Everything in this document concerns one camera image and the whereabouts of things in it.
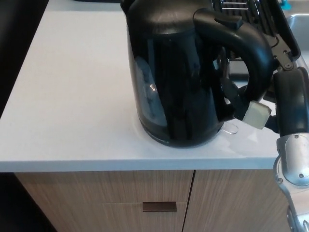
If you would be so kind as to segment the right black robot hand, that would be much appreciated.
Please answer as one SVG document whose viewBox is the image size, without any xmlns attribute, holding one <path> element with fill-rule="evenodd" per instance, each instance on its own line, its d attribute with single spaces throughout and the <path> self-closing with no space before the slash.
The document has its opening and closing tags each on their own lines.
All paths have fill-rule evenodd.
<svg viewBox="0 0 309 232">
<path fill-rule="evenodd" d="M 225 96 L 237 119 L 245 119 L 249 104 L 259 101 L 274 88 L 276 117 L 271 120 L 281 137 L 309 131 L 308 74 L 298 68 L 290 56 L 291 49 L 280 35 L 221 37 L 220 44 L 237 53 L 249 71 L 249 81 L 239 90 L 230 80 L 222 79 Z"/>
</svg>

